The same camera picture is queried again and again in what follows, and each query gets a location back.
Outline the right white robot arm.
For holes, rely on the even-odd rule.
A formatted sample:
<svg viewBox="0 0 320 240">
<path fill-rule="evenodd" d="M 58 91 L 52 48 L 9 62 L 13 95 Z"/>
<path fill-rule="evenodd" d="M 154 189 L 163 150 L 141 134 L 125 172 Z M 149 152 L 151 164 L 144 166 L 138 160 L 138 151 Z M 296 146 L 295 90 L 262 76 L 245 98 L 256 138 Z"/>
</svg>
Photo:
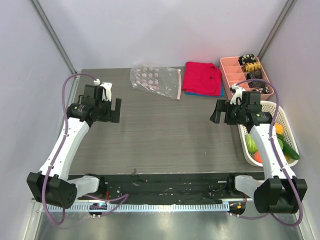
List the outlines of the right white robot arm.
<svg viewBox="0 0 320 240">
<path fill-rule="evenodd" d="M 210 121 L 218 124 L 221 113 L 225 114 L 227 125 L 246 127 L 257 146 L 264 170 L 264 182 L 248 175 L 237 175 L 226 184 L 226 193 L 233 198 L 246 194 L 261 214 L 301 213 L 307 183 L 297 178 L 288 165 L 277 138 L 274 115 L 262 110 L 260 94 L 243 91 L 235 101 L 217 100 Z"/>
</svg>

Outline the green toy cucumber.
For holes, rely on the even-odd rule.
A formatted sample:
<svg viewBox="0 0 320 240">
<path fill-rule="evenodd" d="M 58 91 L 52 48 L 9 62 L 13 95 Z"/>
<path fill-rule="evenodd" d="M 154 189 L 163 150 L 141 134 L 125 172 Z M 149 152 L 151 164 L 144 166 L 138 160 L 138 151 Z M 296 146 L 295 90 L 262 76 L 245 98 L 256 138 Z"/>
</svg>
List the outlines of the green toy cucumber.
<svg viewBox="0 0 320 240">
<path fill-rule="evenodd" d="M 285 138 L 281 134 L 276 134 L 279 141 L 282 152 L 285 156 L 292 160 L 299 160 L 300 155 L 285 141 Z"/>
</svg>

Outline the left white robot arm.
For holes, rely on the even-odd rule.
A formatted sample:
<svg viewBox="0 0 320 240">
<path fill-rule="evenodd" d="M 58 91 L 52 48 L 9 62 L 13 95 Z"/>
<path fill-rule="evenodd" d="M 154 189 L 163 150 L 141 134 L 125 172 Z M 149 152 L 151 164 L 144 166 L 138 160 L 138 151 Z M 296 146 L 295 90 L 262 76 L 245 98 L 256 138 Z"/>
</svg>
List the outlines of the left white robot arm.
<svg viewBox="0 0 320 240">
<path fill-rule="evenodd" d="M 87 84 L 81 100 L 67 108 L 67 122 L 48 159 L 37 173 L 29 173 L 26 179 L 37 202 L 45 199 L 48 205 L 69 209 L 86 194 L 97 200 L 106 195 L 104 177 L 86 174 L 69 179 L 69 171 L 81 141 L 94 122 L 119 123 L 122 100 L 117 98 L 112 109 L 111 89 L 109 82 Z"/>
</svg>

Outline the clear pink zip top bag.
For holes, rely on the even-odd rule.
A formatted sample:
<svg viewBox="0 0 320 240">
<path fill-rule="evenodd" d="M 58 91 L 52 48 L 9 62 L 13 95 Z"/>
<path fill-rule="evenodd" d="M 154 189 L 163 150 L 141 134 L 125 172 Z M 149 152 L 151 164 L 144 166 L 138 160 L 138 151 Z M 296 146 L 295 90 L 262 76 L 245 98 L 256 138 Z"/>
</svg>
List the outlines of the clear pink zip top bag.
<svg viewBox="0 0 320 240">
<path fill-rule="evenodd" d="M 182 74 L 178 68 L 141 64 L 130 69 L 133 89 L 179 100 L 182 91 Z"/>
</svg>

